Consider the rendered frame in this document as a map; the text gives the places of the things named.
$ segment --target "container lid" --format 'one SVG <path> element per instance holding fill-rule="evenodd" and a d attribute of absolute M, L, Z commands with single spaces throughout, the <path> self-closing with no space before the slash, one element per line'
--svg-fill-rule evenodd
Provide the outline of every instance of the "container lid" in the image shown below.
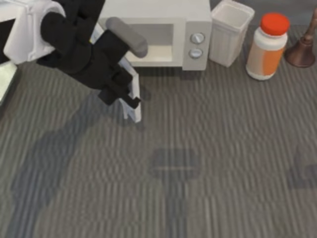
<path fill-rule="evenodd" d="M 288 31 L 290 22 L 280 13 L 271 12 L 262 17 L 261 29 L 271 36 L 281 36 Z"/>

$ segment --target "pill bottle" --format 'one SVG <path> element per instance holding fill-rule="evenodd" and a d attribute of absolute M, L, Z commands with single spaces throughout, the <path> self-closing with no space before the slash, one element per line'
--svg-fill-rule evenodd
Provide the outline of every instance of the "pill bottle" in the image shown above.
<path fill-rule="evenodd" d="M 247 73 L 254 79 L 271 78 L 283 56 L 290 22 L 280 13 L 267 13 L 255 31 L 246 65 Z"/>

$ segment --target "white plastic container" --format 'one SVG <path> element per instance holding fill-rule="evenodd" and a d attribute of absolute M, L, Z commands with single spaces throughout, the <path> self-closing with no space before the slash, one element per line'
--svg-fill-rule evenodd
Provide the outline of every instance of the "white plastic container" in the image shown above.
<path fill-rule="evenodd" d="M 241 52 L 255 11 L 235 1 L 223 0 L 211 12 L 209 59 L 230 67 Z"/>
<path fill-rule="evenodd" d="M 255 31 L 246 64 L 247 73 L 256 80 L 274 76 L 287 43 L 290 22 L 280 13 L 267 13 Z"/>

